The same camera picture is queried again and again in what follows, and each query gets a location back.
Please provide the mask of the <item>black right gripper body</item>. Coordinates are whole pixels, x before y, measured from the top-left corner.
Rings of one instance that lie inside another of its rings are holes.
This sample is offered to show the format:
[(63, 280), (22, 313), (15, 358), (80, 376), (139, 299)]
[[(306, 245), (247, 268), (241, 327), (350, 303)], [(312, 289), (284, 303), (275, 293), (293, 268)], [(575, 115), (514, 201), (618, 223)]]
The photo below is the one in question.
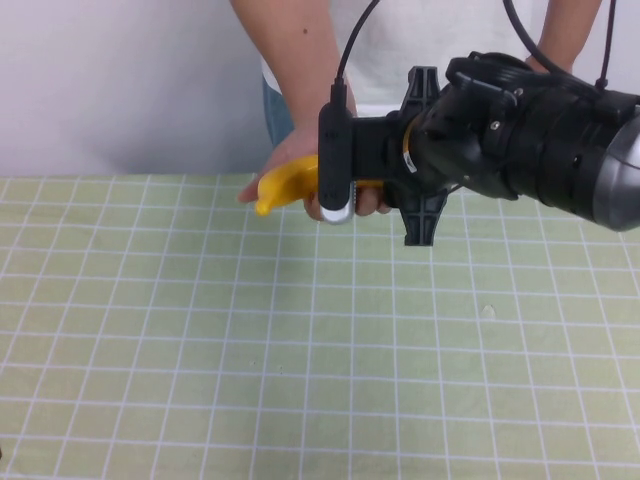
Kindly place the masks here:
[(385, 187), (400, 211), (404, 244), (430, 247), (449, 194), (488, 166), (481, 137), (488, 101), (459, 86), (439, 86), (434, 67), (414, 67), (401, 109), (399, 159)]

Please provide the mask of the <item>person's right hand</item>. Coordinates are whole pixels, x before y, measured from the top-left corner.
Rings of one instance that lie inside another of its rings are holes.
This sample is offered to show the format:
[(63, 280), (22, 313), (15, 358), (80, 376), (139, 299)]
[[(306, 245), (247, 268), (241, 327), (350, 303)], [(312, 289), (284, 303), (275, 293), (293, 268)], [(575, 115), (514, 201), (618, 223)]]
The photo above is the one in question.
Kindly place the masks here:
[[(261, 178), (285, 163), (299, 157), (317, 153), (318, 122), (306, 120), (296, 125), (293, 132), (286, 136), (273, 150), (262, 170), (238, 194), (240, 203), (255, 202)], [(361, 188), (357, 193), (356, 214), (369, 216), (374, 213), (387, 214), (391, 208), (384, 202), (383, 193), (376, 188)]]

